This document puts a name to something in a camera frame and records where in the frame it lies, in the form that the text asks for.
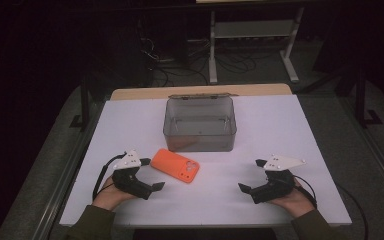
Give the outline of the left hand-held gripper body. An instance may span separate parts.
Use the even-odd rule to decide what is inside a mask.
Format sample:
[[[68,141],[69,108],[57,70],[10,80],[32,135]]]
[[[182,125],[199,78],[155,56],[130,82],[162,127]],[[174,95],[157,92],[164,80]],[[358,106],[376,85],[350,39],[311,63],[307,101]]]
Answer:
[[[135,150],[125,153],[113,166],[112,180],[119,190],[147,200],[153,191],[150,185],[136,177],[136,173],[142,167],[140,159]]]

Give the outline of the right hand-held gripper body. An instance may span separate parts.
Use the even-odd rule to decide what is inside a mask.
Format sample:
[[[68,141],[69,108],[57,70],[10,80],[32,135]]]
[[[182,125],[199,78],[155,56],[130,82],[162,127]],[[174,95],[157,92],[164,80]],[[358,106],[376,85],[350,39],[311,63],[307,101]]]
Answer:
[[[267,183],[251,190],[251,197],[255,204],[268,202],[288,195],[295,186],[290,169],[305,165],[306,161],[282,155],[273,154],[267,159],[263,168]]]

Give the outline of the orange phone case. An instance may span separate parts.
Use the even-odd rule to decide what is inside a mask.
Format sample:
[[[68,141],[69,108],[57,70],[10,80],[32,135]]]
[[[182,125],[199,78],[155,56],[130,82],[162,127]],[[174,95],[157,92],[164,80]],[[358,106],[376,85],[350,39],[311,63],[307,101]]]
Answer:
[[[191,183],[200,169],[198,162],[167,149],[157,151],[151,160],[151,166],[185,183]]]

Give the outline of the grey transparent plastic box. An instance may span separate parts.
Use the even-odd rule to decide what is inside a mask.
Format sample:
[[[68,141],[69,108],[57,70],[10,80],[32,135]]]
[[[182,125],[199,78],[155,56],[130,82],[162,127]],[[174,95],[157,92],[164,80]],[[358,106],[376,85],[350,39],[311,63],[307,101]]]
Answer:
[[[174,152],[230,152],[237,132],[230,94],[172,95],[163,134]]]

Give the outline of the person's right hand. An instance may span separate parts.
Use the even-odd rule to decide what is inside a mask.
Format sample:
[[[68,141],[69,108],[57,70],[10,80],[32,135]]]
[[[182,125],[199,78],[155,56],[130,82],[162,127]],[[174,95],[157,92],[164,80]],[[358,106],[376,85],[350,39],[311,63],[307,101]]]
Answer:
[[[312,202],[296,188],[294,188],[288,195],[270,200],[270,203],[283,208],[293,218],[301,217],[315,210],[315,206]]]

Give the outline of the person's left hand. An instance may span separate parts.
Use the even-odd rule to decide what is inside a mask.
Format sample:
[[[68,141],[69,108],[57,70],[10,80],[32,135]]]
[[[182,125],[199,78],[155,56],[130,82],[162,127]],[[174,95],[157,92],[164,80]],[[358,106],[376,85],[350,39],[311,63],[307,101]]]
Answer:
[[[98,191],[97,196],[92,201],[92,205],[108,211],[113,211],[121,203],[134,198],[134,195],[125,193],[116,188],[112,178],[108,177],[103,187]]]

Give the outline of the black metal stand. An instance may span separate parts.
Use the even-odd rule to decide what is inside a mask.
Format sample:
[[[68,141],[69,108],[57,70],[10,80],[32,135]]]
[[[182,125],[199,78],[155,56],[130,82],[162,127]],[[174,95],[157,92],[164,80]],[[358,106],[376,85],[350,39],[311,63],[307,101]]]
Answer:
[[[85,76],[81,80],[80,84],[80,103],[81,113],[75,115],[70,123],[71,128],[79,128],[83,132],[90,121],[90,104],[89,104],[89,88],[88,88],[89,77]]]
[[[379,125],[382,123],[380,117],[374,110],[365,108],[366,100],[366,78],[363,69],[358,66],[355,85],[355,118],[361,127],[366,128],[368,125]]]

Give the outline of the white metal desk frame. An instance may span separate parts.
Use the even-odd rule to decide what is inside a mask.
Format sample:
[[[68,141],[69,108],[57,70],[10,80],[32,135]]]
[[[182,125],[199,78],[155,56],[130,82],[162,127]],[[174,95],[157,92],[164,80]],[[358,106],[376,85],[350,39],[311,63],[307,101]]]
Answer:
[[[293,7],[293,18],[281,16],[260,18],[259,20],[220,20],[220,14],[215,10],[210,15],[210,50],[209,50],[209,80],[217,84],[217,60],[215,46],[217,39],[270,38],[286,37],[287,45],[279,51],[284,68],[292,83],[298,83],[299,77],[295,71],[290,55],[299,31],[305,7]]]

